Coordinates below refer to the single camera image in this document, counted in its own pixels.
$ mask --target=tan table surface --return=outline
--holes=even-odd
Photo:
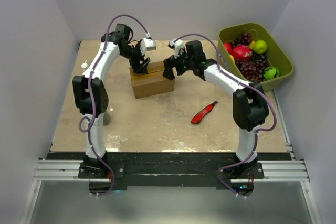
[[[157,41],[157,50],[148,52],[152,62],[161,61],[173,54],[167,42]],[[99,44],[99,41],[82,41],[72,76],[82,74],[80,65],[85,60],[91,63]],[[209,42],[202,44],[207,58],[215,58],[212,45]],[[119,57],[110,68],[104,86],[109,96],[108,111],[111,115],[111,123],[104,126],[104,141],[108,151],[233,152],[237,148],[238,127],[232,117],[231,98],[190,71],[176,76],[173,92],[136,99],[130,83],[128,60]],[[267,97],[273,102],[270,92]],[[214,101],[218,101],[218,104],[212,112],[201,124],[192,125],[192,117]],[[85,134],[78,130],[80,118],[70,82],[52,151],[86,149]],[[271,125],[270,115],[264,126]],[[260,134],[257,151],[285,152],[283,139],[278,124],[274,131]]]

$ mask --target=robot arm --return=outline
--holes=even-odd
[[[264,124],[265,118],[269,114],[265,100],[257,93],[242,88],[237,82],[222,74],[220,70],[226,72],[229,76],[234,76],[222,67],[219,70],[215,60],[207,60],[199,41],[190,41],[186,43],[185,48],[181,40],[171,41],[169,47],[174,49],[174,55],[163,61],[165,66],[163,77],[173,80],[175,78],[173,68],[176,69],[177,75],[182,75],[191,70],[196,76],[218,86],[233,98],[233,118],[239,127],[239,144],[236,157],[239,161],[248,158],[254,148],[255,132]],[[249,85],[249,82],[245,80],[239,81]],[[260,83],[255,82],[251,85],[263,92]],[[246,162],[256,163],[256,157],[257,153],[254,152]]]
[[[129,60],[134,73],[147,73],[147,65],[150,62],[150,58],[145,59],[145,53],[156,49],[155,41],[150,38],[149,34],[147,34],[148,38],[141,39],[135,46],[129,45],[130,33],[132,33],[130,27],[123,24],[117,24],[115,31],[109,33],[105,50],[104,43],[106,35],[103,35],[101,37],[101,44],[97,55],[89,68],[85,70],[82,76],[74,76],[72,80],[76,107],[79,108],[79,111],[83,116],[88,117],[92,121],[92,100],[87,88],[89,77],[94,69],[91,77],[91,87],[96,106],[96,118],[94,119],[95,123],[90,130],[90,136],[92,145],[101,158],[104,158],[106,154],[102,126],[104,113],[109,102],[108,95],[103,85],[103,80],[111,65],[119,55]],[[96,169],[97,174],[99,174],[102,165],[100,162],[97,162],[97,157],[92,151],[88,137],[87,134],[86,165]]]
[[[135,46],[129,45],[129,36],[132,29],[124,24],[117,24],[114,32],[109,33],[107,47],[103,57],[99,60],[92,78],[104,80],[107,72],[115,59],[121,55],[127,58],[134,73],[147,73],[147,65],[150,58],[144,58],[147,51],[155,50],[156,43],[149,38],[141,39]],[[84,76],[89,78],[93,66],[99,59],[101,52],[104,50],[106,35],[101,37],[101,43],[97,55],[89,68],[84,72]]]

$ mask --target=green apple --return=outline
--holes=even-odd
[[[261,55],[267,51],[267,44],[263,40],[258,40],[253,45],[253,51]]]

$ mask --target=plastic bin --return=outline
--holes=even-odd
[[[242,33],[249,33],[254,41],[262,39],[267,44],[266,56],[270,66],[277,67],[280,70],[280,76],[272,80],[261,82],[264,91],[270,91],[275,88],[285,78],[293,73],[293,65],[279,45],[274,41],[269,32],[263,26],[256,23],[246,23],[238,26],[232,26],[223,29],[218,34],[218,48],[222,52],[224,60],[228,65],[228,71],[243,80],[246,80],[239,69],[229,56],[223,43],[237,39]]]

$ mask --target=purple cable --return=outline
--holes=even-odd
[[[113,187],[114,187],[114,183],[115,183],[115,174],[114,174],[114,171],[113,169],[104,162],[104,160],[98,155],[98,153],[96,152],[96,150],[94,149],[93,145],[92,145],[92,140],[91,140],[91,132],[88,131],[88,140],[89,140],[89,144],[92,146],[92,151],[93,153],[95,154],[95,156],[97,157],[97,159],[110,171],[110,173],[112,174],[112,183],[111,183],[111,186],[110,188],[103,192],[103,193],[99,193],[98,196],[103,196],[103,195],[106,195],[108,194],[110,191],[112,191]]]
[[[114,175],[114,171],[113,169],[104,162],[104,160],[101,159],[101,157],[98,155],[98,153],[96,152],[96,150],[94,149],[94,146],[92,144],[92,140],[91,140],[91,134],[90,134],[90,130],[91,128],[93,127],[94,125],[94,122],[95,122],[95,119],[96,119],[96,102],[95,102],[95,97],[93,96],[93,92],[92,92],[92,86],[91,86],[91,80],[92,80],[92,76],[93,76],[93,73],[95,72],[95,69],[96,69],[96,66],[98,65],[99,61],[101,60],[101,58],[103,57],[104,53],[105,53],[105,50],[107,48],[107,42],[108,42],[108,37],[109,37],[109,32],[110,32],[110,28],[111,28],[111,25],[112,23],[117,19],[117,18],[120,18],[120,17],[128,17],[128,18],[132,18],[134,19],[136,22],[138,22],[140,24],[140,26],[144,29],[144,31],[146,33],[148,33],[147,29],[144,27],[144,25],[136,18],[134,18],[133,16],[131,15],[128,15],[128,14],[121,14],[121,15],[118,15],[116,17],[114,17],[111,22],[109,23],[109,26],[107,28],[107,32],[105,34],[105,42],[104,42],[104,47],[103,47],[103,50],[102,52],[100,53],[98,59],[96,60],[96,62],[93,64],[92,66],[92,70],[90,72],[90,76],[89,76],[89,80],[88,80],[88,89],[89,89],[89,94],[90,94],[90,98],[91,98],[91,101],[92,101],[92,120],[90,120],[90,118],[88,116],[83,116],[80,121],[79,121],[79,125],[78,125],[78,128],[79,128],[79,131],[83,132],[83,133],[88,133],[88,141],[89,141],[89,144],[92,148],[92,151],[93,153],[95,154],[95,156],[97,157],[97,159],[111,172],[112,176],[113,176],[113,180],[112,180],[112,183],[111,183],[111,186],[110,188],[103,192],[103,193],[100,193],[98,194],[98,196],[103,196],[103,195],[106,195],[108,194],[110,191],[112,191],[113,187],[114,187],[114,182],[115,182],[115,175]],[[87,129],[83,129],[82,128],[82,123],[84,120],[88,120],[90,123],[87,127]]]
[[[242,194],[240,194],[240,193],[234,191],[233,188],[230,187],[230,185],[228,185],[227,183],[225,183],[225,182],[220,178],[220,171],[221,171],[221,170],[225,170],[225,169],[229,169],[229,168],[233,168],[233,167],[236,167],[236,166],[239,166],[239,165],[241,165],[241,164],[247,162],[247,161],[253,156],[253,153],[256,151],[257,144],[258,144],[258,132],[259,132],[259,131],[272,131],[272,130],[276,127],[276,125],[277,125],[277,116],[276,116],[275,110],[274,110],[272,104],[270,103],[269,99],[268,99],[268,98],[267,98],[261,91],[259,91],[258,89],[254,88],[254,87],[252,87],[252,86],[250,86],[250,85],[246,85],[246,84],[244,84],[244,83],[241,83],[238,79],[236,79],[235,77],[233,77],[233,76],[227,74],[226,72],[224,72],[224,71],[221,69],[221,64],[220,64],[219,62],[220,62],[221,59],[224,60],[224,59],[223,59],[223,55],[222,55],[222,53],[218,50],[218,48],[216,47],[216,45],[215,45],[215,44],[214,44],[208,37],[206,37],[206,36],[204,36],[204,35],[201,35],[201,34],[186,34],[186,35],[183,35],[183,36],[181,36],[181,37],[175,39],[174,42],[178,41],[179,39],[183,39],[183,38],[185,38],[185,37],[188,37],[188,36],[199,36],[199,37],[202,37],[202,38],[208,40],[208,41],[214,46],[214,48],[216,49],[216,52],[217,52],[217,68],[218,68],[218,71],[219,71],[221,74],[223,74],[223,75],[225,75],[226,77],[228,77],[228,78],[230,78],[231,80],[233,80],[233,81],[234,81],[235,83],[237,83],[238,85],[241,85],[241,86],[243,86],[244,88],[249,88],[249,89],[251,89],[251,90],[257,92],[257,93],[258,93],[258,94],[259,94],[259,95],[266,101],[267,105],[268,105],[269,108],[271,109],[272,116],[273,116],[273,120],[274,120],[274,121],[273,121],[273,125],[272,125],[270,128],[268,128],[268,129],[257,129],[257,130],[256,130],[256,132],[255,132],[255,142],[254,142],[254,146],[253,146],[253,149],[252,149],[250,155],[248,155],[248,157],[247,157],[246,159],[244,159],[243,161],[240,161],[240,162],[238,162],[238,163],[236,163],[236,164],[223,166],[223,167],[221,167],[221,168],[219,168],[219,169],[217,170],[217,178],[219,179],[219,181],[220,181],[224,186],[226,186],[230,191],[232,191],[233,193],[235,193],[237,196],[242,196],[242,197],[244,197],[244,195],[242,195]]]

